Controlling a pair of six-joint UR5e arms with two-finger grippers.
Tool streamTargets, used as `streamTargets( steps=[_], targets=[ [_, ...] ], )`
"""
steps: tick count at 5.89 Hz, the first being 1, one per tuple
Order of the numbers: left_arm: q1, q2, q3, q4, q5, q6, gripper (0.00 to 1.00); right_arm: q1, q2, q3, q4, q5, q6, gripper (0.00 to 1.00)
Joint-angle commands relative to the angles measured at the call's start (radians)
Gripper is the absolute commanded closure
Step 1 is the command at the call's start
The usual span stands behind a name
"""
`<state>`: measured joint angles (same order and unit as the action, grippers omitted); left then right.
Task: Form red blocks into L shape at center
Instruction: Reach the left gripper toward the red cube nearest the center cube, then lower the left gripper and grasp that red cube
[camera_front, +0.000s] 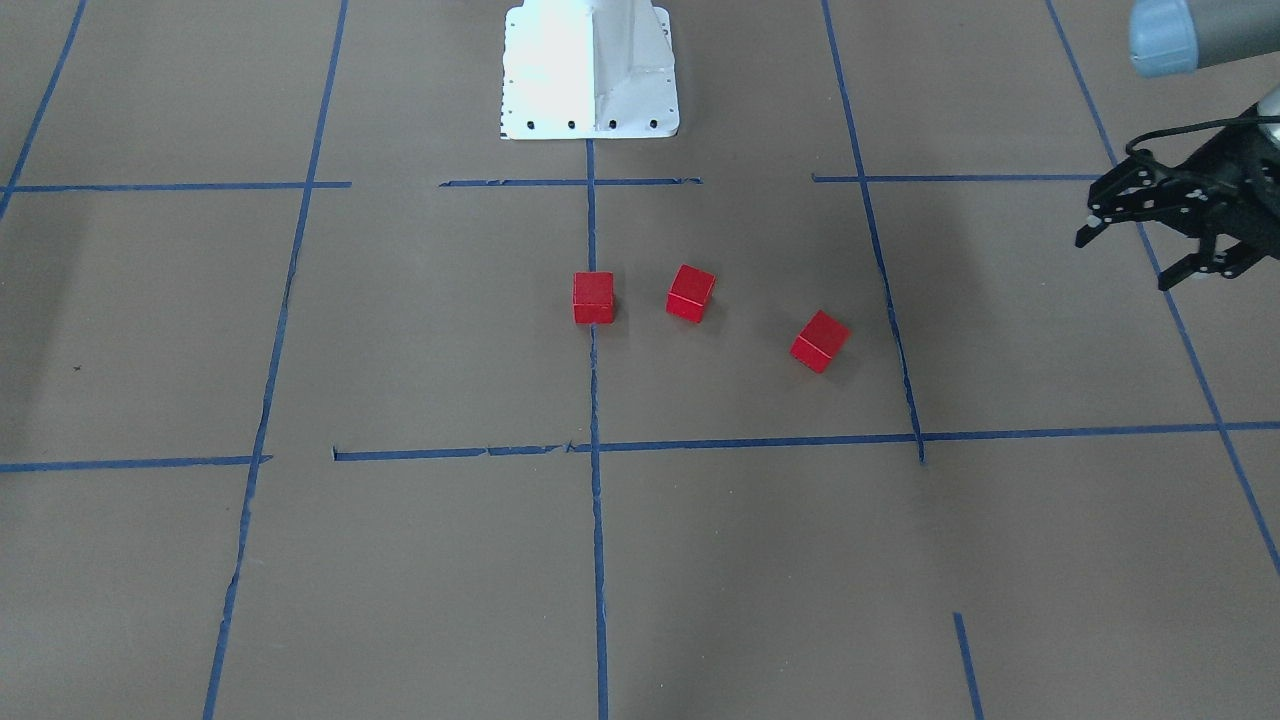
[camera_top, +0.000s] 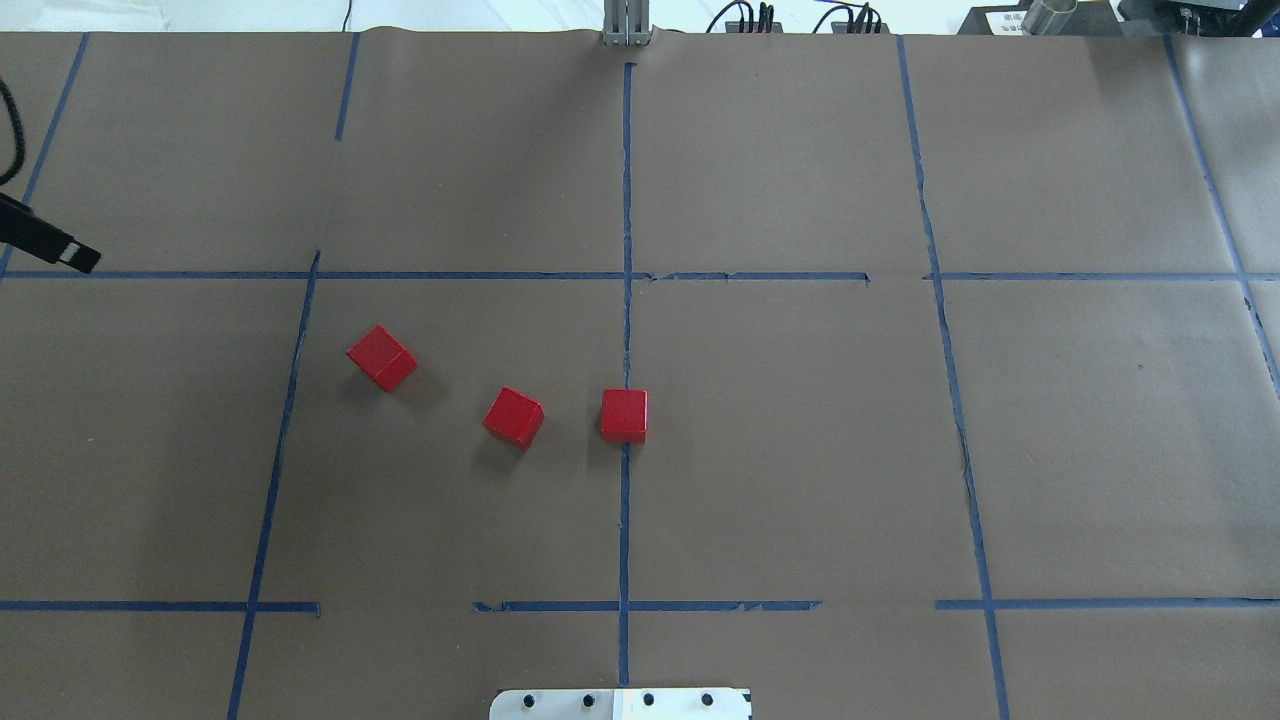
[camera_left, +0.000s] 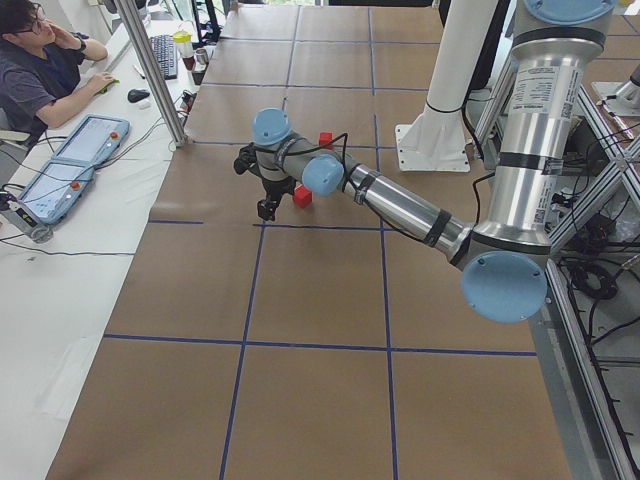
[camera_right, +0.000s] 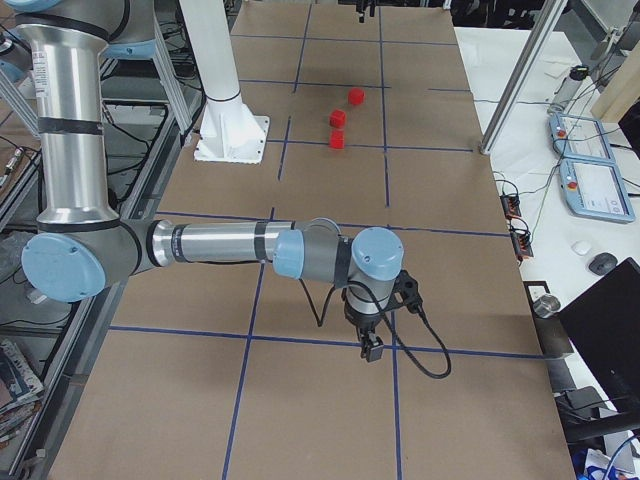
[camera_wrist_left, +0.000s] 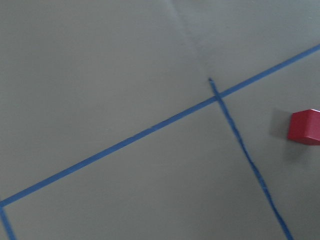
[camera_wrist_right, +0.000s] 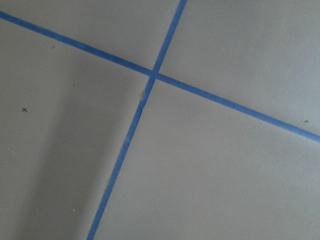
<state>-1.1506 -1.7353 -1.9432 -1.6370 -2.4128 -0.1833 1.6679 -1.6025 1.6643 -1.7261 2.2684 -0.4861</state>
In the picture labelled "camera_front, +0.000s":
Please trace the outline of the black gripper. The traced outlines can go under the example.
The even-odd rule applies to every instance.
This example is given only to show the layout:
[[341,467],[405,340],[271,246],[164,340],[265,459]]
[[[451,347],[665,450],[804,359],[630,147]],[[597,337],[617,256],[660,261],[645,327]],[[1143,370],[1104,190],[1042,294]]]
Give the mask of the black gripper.
[[[1243,241],[1277,240],[1277,123],[1202,122],[1153,131],[1149,137],[1211,129],[1215,135],[1172,169],[1161,163],[1119,163],[1094,181],[1075,247],[1084,249],[1111,225],[1160,222],[1187,236],[1190,247],[1160,270],[1160,291],[1196,277],[1234,281],[1252,269],[1256,247]],[[1190,208],[1171,213],[1169,193]],[[1222,246],[1217,234],[1238,241]]]

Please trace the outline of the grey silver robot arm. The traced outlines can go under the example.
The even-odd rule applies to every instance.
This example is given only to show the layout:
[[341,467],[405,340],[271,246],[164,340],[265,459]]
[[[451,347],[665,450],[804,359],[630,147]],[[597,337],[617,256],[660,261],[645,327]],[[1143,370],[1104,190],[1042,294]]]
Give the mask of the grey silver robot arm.
[[[1130,59],[1147,78],[1190,74],[1274,54],[1275,1],[1138,1],[1129,22]],[[1196,241],[1162,269],[1169,291],[1193,275],[1238,278],[1279,254],[1277,92],[1236,117],[1151,131],[1096,179],[1079,249],[1107,228],[1155,222]]]

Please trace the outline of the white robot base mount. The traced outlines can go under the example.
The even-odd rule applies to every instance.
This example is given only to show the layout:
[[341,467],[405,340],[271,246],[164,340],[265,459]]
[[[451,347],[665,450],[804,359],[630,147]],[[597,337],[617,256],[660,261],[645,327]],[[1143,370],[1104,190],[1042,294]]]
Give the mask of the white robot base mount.
[[524,1],[504,18],[499,136],[509,141],[678,133],[669,13],[650,1]]

